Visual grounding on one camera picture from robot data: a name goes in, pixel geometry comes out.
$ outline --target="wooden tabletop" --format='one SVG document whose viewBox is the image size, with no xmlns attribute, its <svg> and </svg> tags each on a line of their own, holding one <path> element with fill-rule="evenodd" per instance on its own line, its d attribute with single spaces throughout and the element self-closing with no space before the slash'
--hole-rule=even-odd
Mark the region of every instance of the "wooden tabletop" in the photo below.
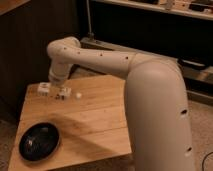
<svg viewBox="0 0 213 171">
<path fill-rule="evenodd" d="M 23 5 L 30 0 L 0 0 L 0 15 Z"/>
<path fill-rule="evenodd" d="M 67 100 L 37 93 L 37 84 L 28 87 L 9 164 L 10 171 L 50 170 L 131 153 L 123 105 L 124 81 L 112 76 L 73 79 Z M 81 99 L 75 94 L 82 93 Z M 18 146 L 32 125 L 50 122 L 59 129 L 60 143 L 47 159 L 32 163 L 22 159 Z"/>
</svg>

